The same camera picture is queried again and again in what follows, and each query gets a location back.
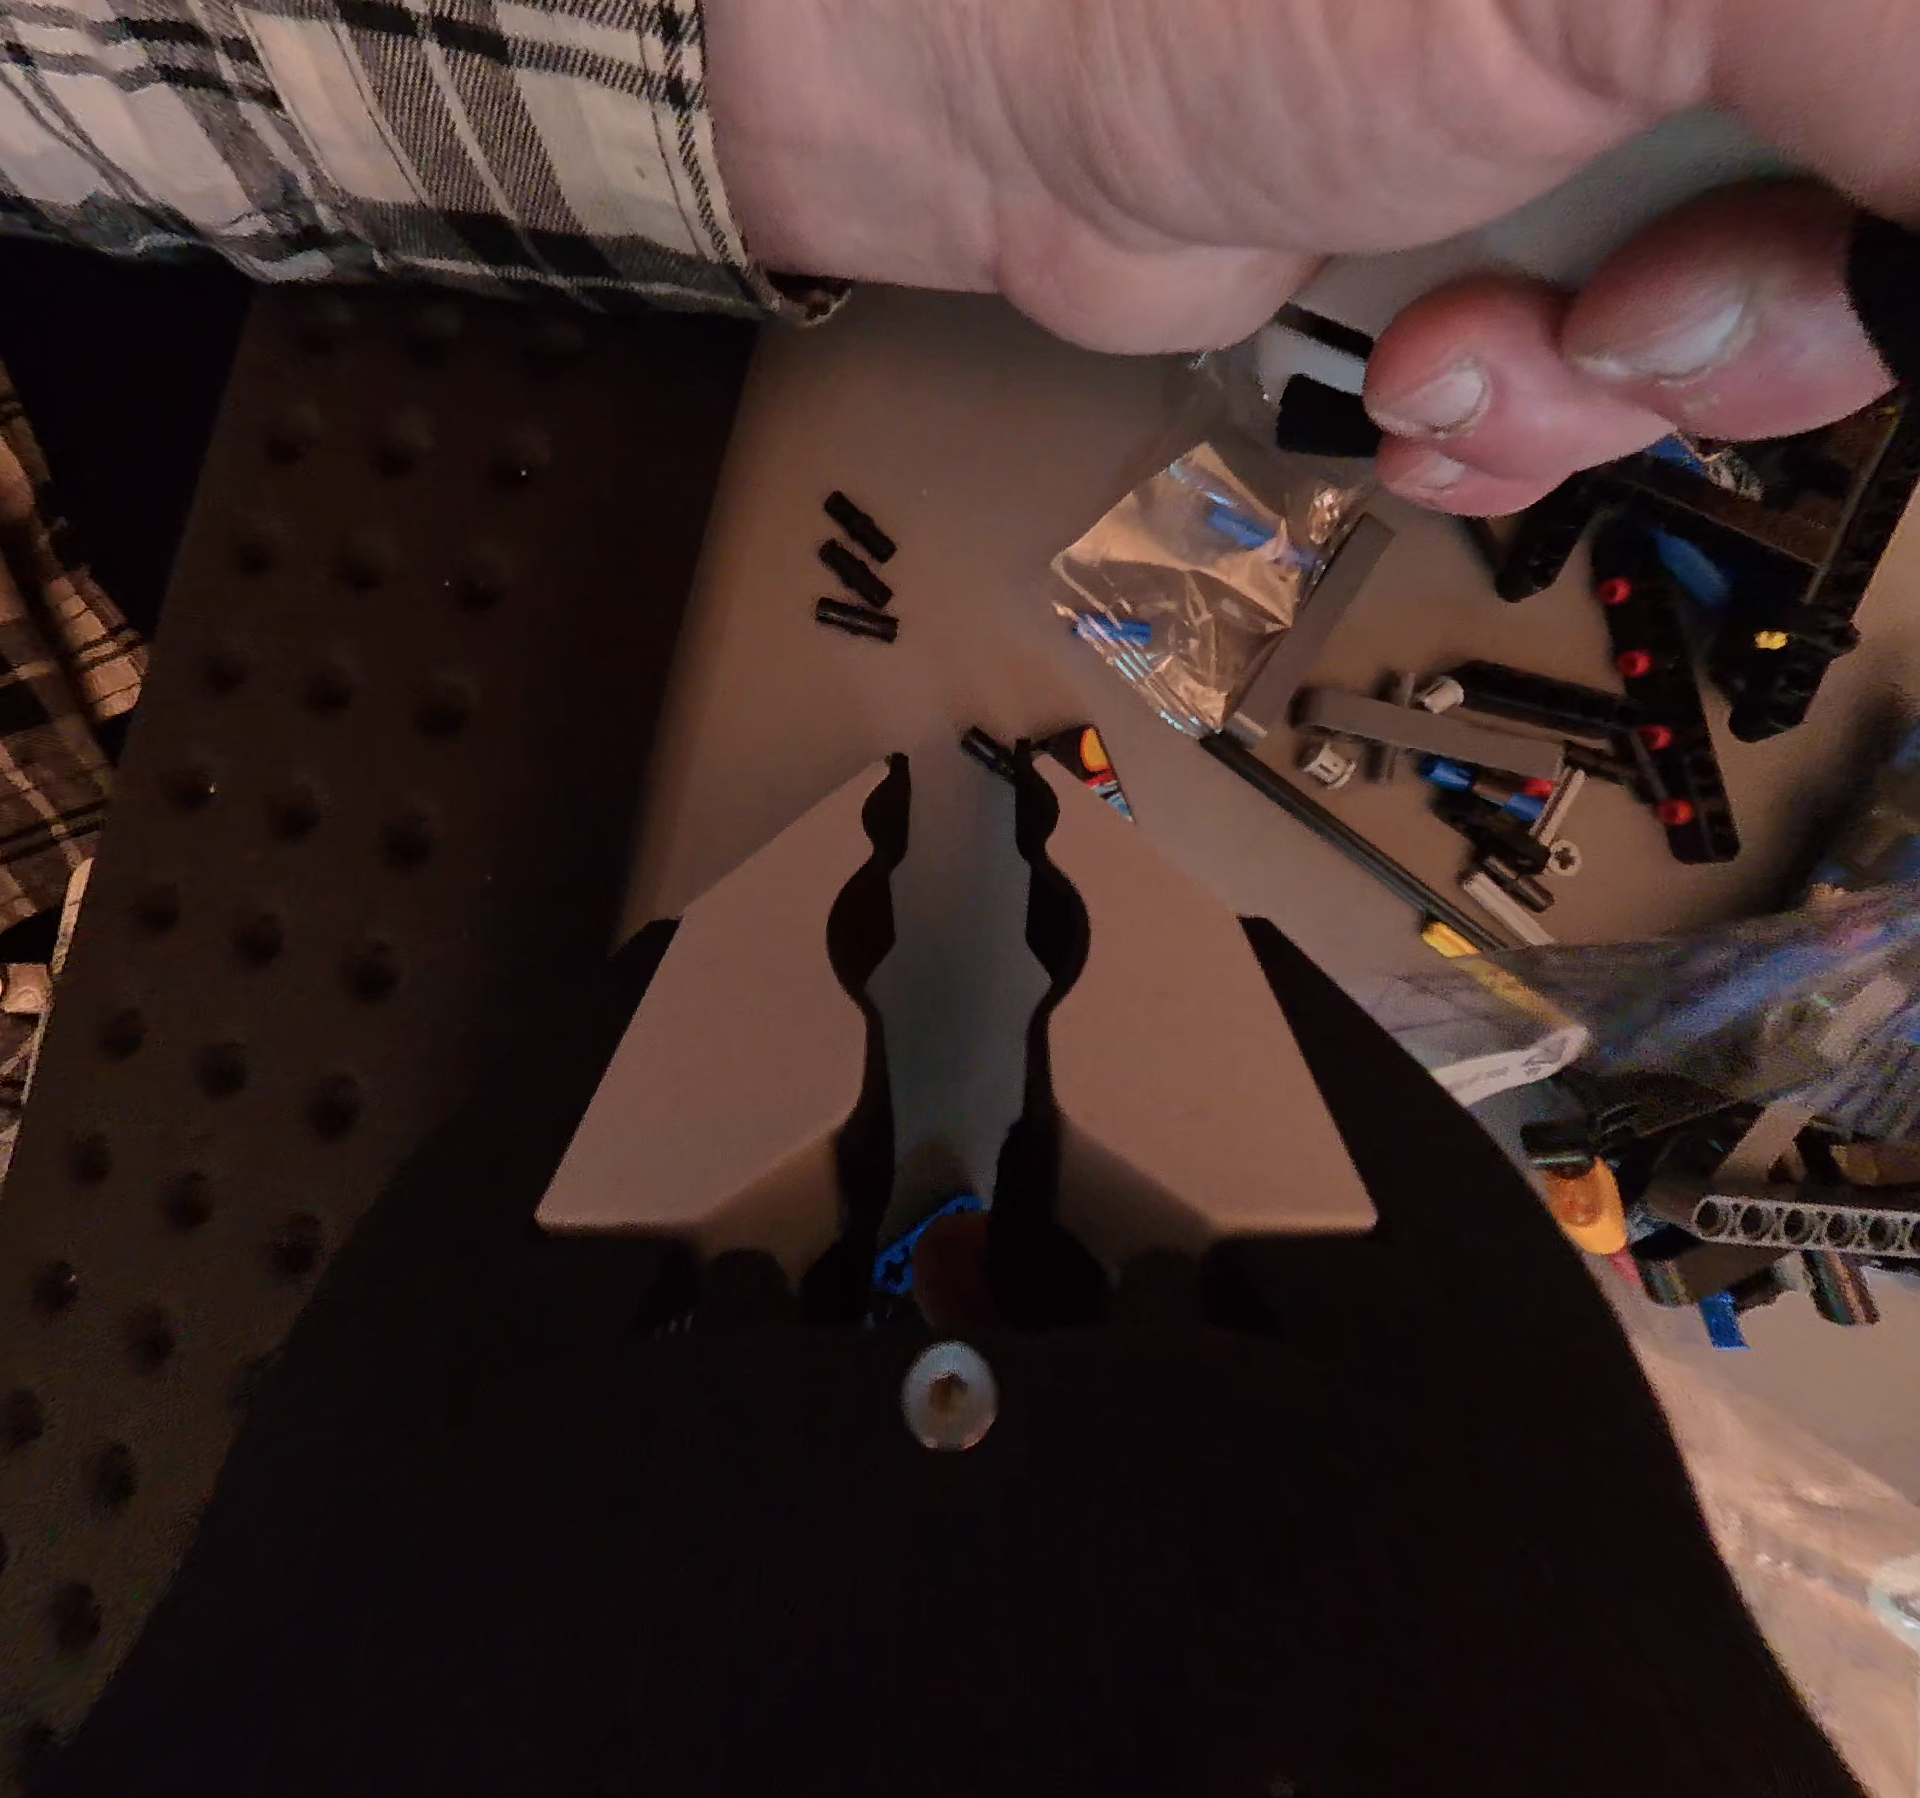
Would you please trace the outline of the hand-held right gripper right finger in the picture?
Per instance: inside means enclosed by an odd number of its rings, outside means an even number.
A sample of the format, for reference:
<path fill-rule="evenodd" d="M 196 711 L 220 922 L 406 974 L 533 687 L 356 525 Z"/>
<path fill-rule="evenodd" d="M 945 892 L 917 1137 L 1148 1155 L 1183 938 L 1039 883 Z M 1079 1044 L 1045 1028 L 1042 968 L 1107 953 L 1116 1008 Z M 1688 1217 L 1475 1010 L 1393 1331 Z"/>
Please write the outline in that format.
<path fill-rule="evenodd" d="M 1005 1314 L 1101 1314 L 1142 1261 L 1366 1235 L 1378 1208 L 1243 919 L 1057 764 L 1010 767 L 1044 995 L 995 1164 Z"/>

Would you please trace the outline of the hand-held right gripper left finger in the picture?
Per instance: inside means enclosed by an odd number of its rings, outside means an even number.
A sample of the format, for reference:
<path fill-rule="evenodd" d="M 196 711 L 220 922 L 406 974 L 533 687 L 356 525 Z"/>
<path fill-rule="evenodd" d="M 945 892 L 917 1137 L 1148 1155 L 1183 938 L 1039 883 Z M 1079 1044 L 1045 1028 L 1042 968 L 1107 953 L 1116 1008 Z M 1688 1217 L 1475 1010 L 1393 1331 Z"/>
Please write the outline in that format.
<path fill-rule="evenodd" d="M 851 775 L 697 899 L 540 1199 L 550 1235 L 770 1258 L 864 1298 L 896 1183 L 872 979 L 898 941 L 911 767 Z"/>

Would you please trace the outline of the pile of toy building pieces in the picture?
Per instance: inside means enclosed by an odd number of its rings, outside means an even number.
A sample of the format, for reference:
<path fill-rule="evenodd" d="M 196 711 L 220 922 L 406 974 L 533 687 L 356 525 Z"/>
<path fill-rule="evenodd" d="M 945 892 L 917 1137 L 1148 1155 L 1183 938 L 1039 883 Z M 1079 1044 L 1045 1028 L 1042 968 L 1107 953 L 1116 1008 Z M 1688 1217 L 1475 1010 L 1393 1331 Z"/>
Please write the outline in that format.
<path fill-rule="evenodd" d="M 1559 821 L 1585 785 L 1626 791 L 1672 863 L 1737 860 L 1707 688 L 1733 741 L 1804 725 L 1860 644 L 1862 604 L 1913 493 L 1913 388 L 1790 440 L 1667 436 L 1576 476 L 1486 546 L 1506 606 L 1546 597 L 1587 557 L 1609 683 L 1457 659 L 1373 693 L 1317 685 L 1371 577 L 1348 606 L 1311 606 L 1314 661 L 1276 661 L 1234 725 L 1196 741 L 1429 938 L 1453 931 L 1460 953 L 1543 942 L 1549 879 L 1576 870 Z"/>

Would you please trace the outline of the clear plastic bag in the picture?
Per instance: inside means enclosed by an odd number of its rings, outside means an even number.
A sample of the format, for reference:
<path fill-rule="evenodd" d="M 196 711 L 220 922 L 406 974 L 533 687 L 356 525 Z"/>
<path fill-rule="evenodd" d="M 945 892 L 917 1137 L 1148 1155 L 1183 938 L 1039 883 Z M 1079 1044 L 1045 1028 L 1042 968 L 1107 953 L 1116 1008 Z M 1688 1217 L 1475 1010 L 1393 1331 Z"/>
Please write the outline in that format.
<path fill-rule="evenodd" d="M 1463 954 L 1368 1010 L 1540 1190 L 1611 1182 L 1606 1296 L 1821 1716 L 1915 1693 L 1915 885 Z"/>
<path fill-rule="evenodd" d="M 1320 597 L 1348 606 L 1396 544 L 1366 466 L 1217 436 L 1130 486 L 1051 559 L 1064 630 L 1166 723 L 1226 735 L 1301 654 Z"/>

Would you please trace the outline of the person's left forearm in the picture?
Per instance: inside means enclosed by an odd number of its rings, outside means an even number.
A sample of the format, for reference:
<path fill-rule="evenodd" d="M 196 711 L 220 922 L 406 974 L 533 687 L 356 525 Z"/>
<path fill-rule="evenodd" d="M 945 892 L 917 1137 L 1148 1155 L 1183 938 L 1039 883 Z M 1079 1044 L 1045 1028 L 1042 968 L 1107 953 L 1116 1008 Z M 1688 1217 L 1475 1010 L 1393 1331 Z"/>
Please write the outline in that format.
<path fill-rule="evenodd" d="M 3 0 L 5 233 L 257 282 L 820 322 L 724 186 L 703 0 Z"/>

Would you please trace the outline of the grey desk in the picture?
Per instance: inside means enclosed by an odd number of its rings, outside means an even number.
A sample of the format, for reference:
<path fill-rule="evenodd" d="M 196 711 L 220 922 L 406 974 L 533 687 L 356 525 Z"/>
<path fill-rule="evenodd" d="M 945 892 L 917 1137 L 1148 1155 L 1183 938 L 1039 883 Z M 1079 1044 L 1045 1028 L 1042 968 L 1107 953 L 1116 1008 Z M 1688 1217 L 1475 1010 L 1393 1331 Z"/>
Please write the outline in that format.
<path fill-rule="evenodd" d="M 913 840 L 899 956 L 877 983 L 899 1058 L 899 1213 L 986 1187 L 1018 1101 L 1013 1006 L 1039 991 L 1020 947 L 1022 883 L 1005 789 L 962 733 L 995 741 L 1094 722 L 1138 833 L 1216 899 L 1289 934 L 1371 1004 L 1439 962 L 1409 906 L 1166 725 L 1050 601 L 1050 562 L 1136 480 L 1200 436 L 1183 363 L 1059 345 L 980 298 L 880 292 L 826 329 L 762 331 L 682 634 L 623 928 L 678 915 L 868 762 L 911 756 Z M 844 491 L 898 541 L 881 574 L 893 647 L 820 628 L 822 499 Z M 1309 687 L 1371 693 L 1463 659 L 1601 687 L 1609 643 L 1584 557 L 1543 597 L 1493 593 L 1458 523 L 1380 504 L 1398 539 L 1324 647 Z M 1741 855 L 1681 868 L 1654 819 L 1590 785 L 1568 828 L 1582 871 L 1543 919 L 1561 942 L 1626 942 L 1774 906 L 1828 819 L 1915 711 L 1915 506 L 1802 730 L 1715 738 Z M 1876 1274 L 1883 1322 L 1840 1329 L 1805 1292 L 1764 1308 L 1751 1350 L 1700 1321 L 1604 1298 L 1680 1406 L 1681 1447 L 1718 1525 L 1793 1560 L 1841 1550 L 1915 1564 L 1915 1290 Z"/>

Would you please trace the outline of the person's left hand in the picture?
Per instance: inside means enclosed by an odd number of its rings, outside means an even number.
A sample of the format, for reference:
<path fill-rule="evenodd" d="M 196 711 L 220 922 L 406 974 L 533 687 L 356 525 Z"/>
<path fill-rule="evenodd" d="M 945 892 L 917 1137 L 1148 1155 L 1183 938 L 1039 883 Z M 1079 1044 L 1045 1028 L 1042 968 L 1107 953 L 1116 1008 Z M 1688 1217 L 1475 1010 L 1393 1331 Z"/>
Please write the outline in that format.
<path fill-rule="evenodd" d="M 1893 372 L 1850 299 L 1915 227 L 1915 0 L 703 0 L 724 183 L 781 275 L 992 293 L 1099 352 L 1232 345 L 1330 258 L 1453 239 L 1731 113 L 1808 170 L 1654 220 L 1573 293 L 1380 333 L 1384 486 L 1503 516 L 1668 431 L 1784 436 Z"/>

